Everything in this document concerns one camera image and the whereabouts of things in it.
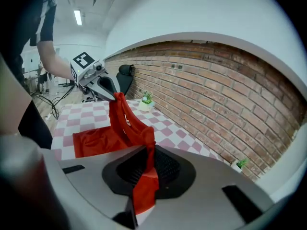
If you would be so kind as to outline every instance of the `green plant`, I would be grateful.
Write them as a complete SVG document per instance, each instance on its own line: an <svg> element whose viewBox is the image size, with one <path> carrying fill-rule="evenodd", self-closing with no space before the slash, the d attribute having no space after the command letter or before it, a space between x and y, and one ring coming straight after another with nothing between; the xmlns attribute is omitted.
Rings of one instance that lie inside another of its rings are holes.
<svg viewBox="0 0 307 230"><path fill-rule="evenodd" d="M144 92L142 102L145 104L150 104L152 102L152 94L149 91Z"/></svg>
<svg viewBox="0 0 307 230"><path fill-rule="evenodd" d="M242 167L246 166L249 160L247 158L239 160L236 165L241 169Z"/></svg>

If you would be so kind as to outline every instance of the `white pot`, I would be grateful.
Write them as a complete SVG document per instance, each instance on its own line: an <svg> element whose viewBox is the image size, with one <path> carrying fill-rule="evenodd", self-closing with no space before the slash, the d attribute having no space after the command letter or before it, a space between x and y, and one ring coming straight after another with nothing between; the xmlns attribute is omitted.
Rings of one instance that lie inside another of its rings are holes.
<svg viewBox="0 0 307 230"><path fill-rule="evenodd" d="M242 170L237 166L236 163L238 163L238 160L234 161L234 162L231 164L231 168L233 168L235 171L241 173Z"/></svg>
<svg viewBox="0 0 307 230"><path fill-rule="evenodd" d="M152 109L152 106L149 104L145 104L143 101L139 103L139 110L143 112L149 112Z"/></svg>

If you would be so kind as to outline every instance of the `pink and white checkered table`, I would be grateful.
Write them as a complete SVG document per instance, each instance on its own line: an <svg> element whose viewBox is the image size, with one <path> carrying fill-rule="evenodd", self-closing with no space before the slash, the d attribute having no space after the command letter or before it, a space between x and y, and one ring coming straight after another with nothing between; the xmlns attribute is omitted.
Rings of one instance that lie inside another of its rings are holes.
<svg viewBox="0 0 307 230"><path fill-rule="evenodd" d="M151 112L139 111L137 108L139 101L127 100L134 114L143 123L154 128L154 137L157 144L194 152L225 162L216 152L157 109L153 108ZM109 102L65 105L53 131L51 149L54 150L57 159L74 159L72 134L110 126L108 114Z"/></svg>

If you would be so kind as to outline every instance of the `brick wall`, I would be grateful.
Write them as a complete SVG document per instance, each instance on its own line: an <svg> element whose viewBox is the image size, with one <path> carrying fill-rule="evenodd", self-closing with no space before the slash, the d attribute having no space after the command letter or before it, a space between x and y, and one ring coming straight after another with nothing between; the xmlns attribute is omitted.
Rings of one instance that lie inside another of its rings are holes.
<svg viewBox="0 0 307 230"><path fill-rule="evenodd" d="M275 68L243 50L218 43L165 42L106 60L116 74L134 64L128 99L144 90L155 107L232 163L250 158L243 173L256 180L282 156L307 105Z"/></svg>

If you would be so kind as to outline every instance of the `red fabric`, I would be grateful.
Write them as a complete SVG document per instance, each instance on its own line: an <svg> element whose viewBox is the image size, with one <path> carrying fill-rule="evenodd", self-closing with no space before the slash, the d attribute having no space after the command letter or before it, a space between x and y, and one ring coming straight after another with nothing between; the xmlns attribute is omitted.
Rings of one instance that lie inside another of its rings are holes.
<svg viewBox="0 0 307 230"><path fill-rule="evenodd" d="M145 145L148 154L146 169L133 189L135 213L140 214L154 206L154 194L159 189L154 168L154 128L134 115L123 93L115 93L114 96L116 101L110 102L109 111L111 126L73 134L75 155L82 158Z"/></svg>

